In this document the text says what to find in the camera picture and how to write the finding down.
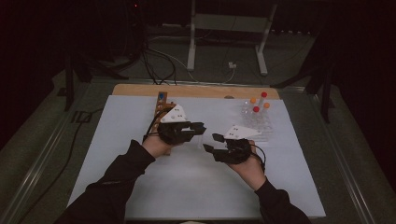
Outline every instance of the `white stand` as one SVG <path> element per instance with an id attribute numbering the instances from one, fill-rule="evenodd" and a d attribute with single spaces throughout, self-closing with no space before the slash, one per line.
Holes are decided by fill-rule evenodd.
<path id="1" fill-rule="evenodd" d="M 268 71 L 262 51 L 270 33 L 275 12 L 276 5 L 272 5 L 268 18 L 199 14 L 195 13 L 195 0 L 191 0 L 191 38 L 187 70 L 190 72 L 194 70 L 196 49 L 195 29 L 256 32 L 262 33 L 262 42 L 260 45 L 256 46 L 256 54 L 260 67 L 260 74 L 266 76 Z"/>

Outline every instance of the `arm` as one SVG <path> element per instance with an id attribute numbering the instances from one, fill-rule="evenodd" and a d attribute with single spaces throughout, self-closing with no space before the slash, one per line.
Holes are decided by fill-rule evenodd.
<path id="1" fill-rule="evenodd" d="M 228 164 L 259 196 L 262 218 L 265 223 L 311 223 L 308 217 L 290 203 L 289 194 L 283 189 L 276 189 L 268 181 L 260 162 L 250 156 L 240 164 Z"/>
<path id="2" fill-rule="evenodd" d="M 132 140 L 127 153 L 118 156 L 105 175 L 90 184 L 55 223 L 123 223 L 134 182 L 171 147 L 154 135 L 142 145 Z"/>

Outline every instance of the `white paper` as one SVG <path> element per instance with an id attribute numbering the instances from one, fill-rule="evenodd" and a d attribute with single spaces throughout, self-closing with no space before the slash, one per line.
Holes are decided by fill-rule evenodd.
<path id="1" fill-rule="evenodd" d="M 141 142 L 154 116 L 156 99 L 109 96 L 69 203 L 103 176 L 110 163 L 127 151 L 131 139 Z M 224 144 L 215 142 L 212 133 L 226 134 L 232 125 L 243 124 L 243 100 L 177 97 L 168 101 L 182 105 L 189 121 L 203 122 L 207 129 L 202 142 L 215 148 Z M 267 102 L 271 104 L 268 113 L 273 133 L 268 142 L 257 143 L 266 154 L 266 175 L 277 189 L 286 190 L 291 202 L 309 217 L 324 217 L 287 109 L 282 100 Z M 199 140 L 194 136 L 148 167 L 136 181 L 126 206 L 126 219 L 261 217 L 253 190 L 226 164 L 214 161 L 198 145 Z"/>

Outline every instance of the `black jacket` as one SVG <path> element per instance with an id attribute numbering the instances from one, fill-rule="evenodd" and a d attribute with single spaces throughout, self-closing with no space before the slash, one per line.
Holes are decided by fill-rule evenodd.
<path id="1" fill-rule="evenodd" d="M 134 189 L 134 182 L 154 161 L 138 142 L 132 140 L 128 152 L 118 156 L 105 175 L 90 184 L 55 223 L 123 223 L 125 204 Z M 307 216 L 290 203 L 288 193 L 275 189 L 268 180 L 256 194 L 266 223 L 310 223 Z"/>

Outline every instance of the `metal rod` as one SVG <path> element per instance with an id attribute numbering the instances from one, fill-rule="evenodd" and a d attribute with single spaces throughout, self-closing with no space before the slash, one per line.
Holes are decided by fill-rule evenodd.
<path id="1" fill-rule="evenodd" d="M 329 125 L 324 122 L 322 116 L 320 115 L 320 111 L 318 109 L 320 102 L 318 97 L 316 95 L 308 95 L 308 97 L 315 111 L 315 114 L 319 120 L 319 123 L 329 139 L 329 142 L 332 147 L 332 155 L 334 156 L 335 163 L 337 164 L 341 176 L 344 179 L 346 188 L 349 191 L 349 195 L 352 199 L 352 202 L 355 204 L 358 215 L 361 218 L 361 223 L 375 224 L 373 215 L 371 214 L 370 209 L 366 201 L 364 200 L 363 195 L 361 194 L 361 189 L 359 188 L 359 184 L 357 183 L 355 177 L 352 174 L 352 171 L 349 168 L 349 165 L 347 164 L 347 160 L 344 156 L 342 149 L 338 145 L 338 142 L 336 141 L 335 136 L 332 133 L 332 130 L 329 128 Z"/>
<path id="2" fill-rule="evenodd" d="M 18 218 L 21 216 L 23 207 L 26 205 L 26 202 L 29 199 L 33 189 L 35 188 L 36 183 L 38 182 L 41 174 L 46 168 L 46 165 L 50 160 L 53 151 L 56 149 L 60 139 L 62 138 L 69 119 L 76 111 L 78 102 L 84 95 L 87 88 L 88 84 L 79 84 L 77 92 L 78 97 L 76 97 L 76 101 L 71 105 L 68 112 L 64 112 L 62 114 L 60 121 L 57 123 L 55 129 L 50 135 L 46 145 L 42 148 L 40 154 L 35 159 L 34 164 L 30 167 L 25 178 L 21 182 L 21 185 L 19 186 L 17 192 L 12 198 L 10 204 L 7 206 L 5 212 L 0 217 L 0 223 L 11 224 L 18 222 Z"/>

